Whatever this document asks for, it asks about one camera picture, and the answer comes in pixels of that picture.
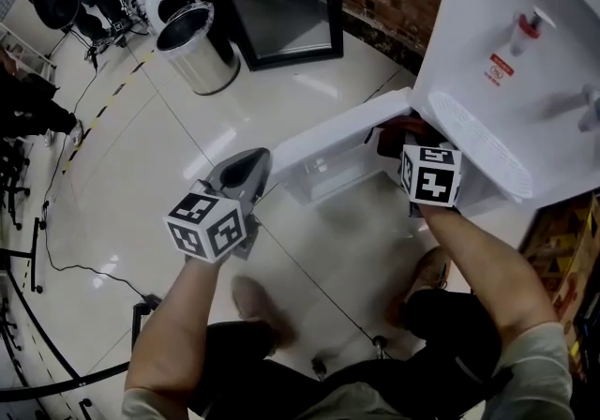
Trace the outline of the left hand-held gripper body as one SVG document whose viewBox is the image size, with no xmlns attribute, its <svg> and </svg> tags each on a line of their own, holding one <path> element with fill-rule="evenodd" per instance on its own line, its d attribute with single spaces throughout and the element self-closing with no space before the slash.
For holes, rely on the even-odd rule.
<svg viewBox="0 0 600 420">
<path fill-rule="evenodd" d="M 258 236 L 254 206 L 264 194 L 271 152 L 249 149 L 217 164 L 194 182 L 164 223 L 177 250 L 189 258 L 218 263 L 248 258 Z"/>
</svg>

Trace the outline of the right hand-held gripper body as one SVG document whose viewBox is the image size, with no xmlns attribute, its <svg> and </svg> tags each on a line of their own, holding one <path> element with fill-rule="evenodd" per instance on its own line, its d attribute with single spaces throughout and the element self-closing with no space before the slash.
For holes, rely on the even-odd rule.
<svg viewBox="0 0 600 420">
<path fill-rule="evenodd" d="M 462 154 L 424 120 L 405 120 L 402 126 L 399 178 L 409 199 L 409 217 L 421 218 L 422 205 L 455 210 Z"/>
</svg>

